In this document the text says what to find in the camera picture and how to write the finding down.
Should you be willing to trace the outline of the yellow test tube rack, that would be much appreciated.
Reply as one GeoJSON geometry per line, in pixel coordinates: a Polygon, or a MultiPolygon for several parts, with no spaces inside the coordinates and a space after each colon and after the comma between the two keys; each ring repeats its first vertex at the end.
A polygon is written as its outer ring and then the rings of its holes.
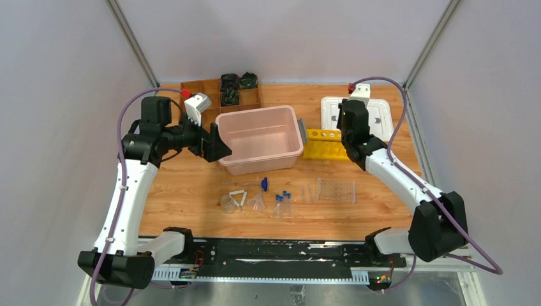
{"type": "Polygon", "coordinates": [[[308,129],[308,141],[304,144],[304,159],[349,161],[341,143],[341,132],[327,129],[308,129]]]}

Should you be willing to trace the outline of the pink plastic bin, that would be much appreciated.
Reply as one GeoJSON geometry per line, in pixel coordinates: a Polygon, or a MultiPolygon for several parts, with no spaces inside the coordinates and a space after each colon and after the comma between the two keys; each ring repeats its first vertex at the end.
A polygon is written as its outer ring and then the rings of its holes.
{"type": "Polygon", "coordinates": [[[231,175],[291,168],[304,151],[295,110],[288,105],[222,113],[215,123],[232,150],[219,160],[231,175]]]}

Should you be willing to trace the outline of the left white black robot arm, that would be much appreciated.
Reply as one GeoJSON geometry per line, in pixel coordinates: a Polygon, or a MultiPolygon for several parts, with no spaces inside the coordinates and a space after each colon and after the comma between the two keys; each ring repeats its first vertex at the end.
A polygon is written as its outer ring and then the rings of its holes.
{"type": "Polygon", "coordinates": [[[187,228],[165,228],[158,237],[138,245],[144,205],[167,153],[179,154],[186,148],[209,163],[232,153],[217,124],[204,129],[202,113],[211,105],[205,94],[194,94],[184,102],[185,111],[175,126],[171,124],[172,102],[168,97],[145,97],[141,118],[121,139],[123,155],[103,229],[92,250],[80,252],[77,261],[99,284],[144,289],[155,269],[170,258],[189,263],[195,257],[193,234],[187,228]]]}

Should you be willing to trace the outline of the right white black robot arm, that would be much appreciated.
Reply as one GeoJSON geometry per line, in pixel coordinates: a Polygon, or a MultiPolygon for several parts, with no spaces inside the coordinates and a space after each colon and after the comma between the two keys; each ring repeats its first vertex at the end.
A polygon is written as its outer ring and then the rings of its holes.
{"type": "Polygon", "coordinates": [[[468,243],[463,198],[428,184],[389,152],[388,145],[371,134],[363,102],[343,99],[337,125],[348,158],[383,182],[413,214],[408,229],[386,227],[365,237],[364,257],[370,265],[380,266],[399,253],[430,262],[468,243]]]}

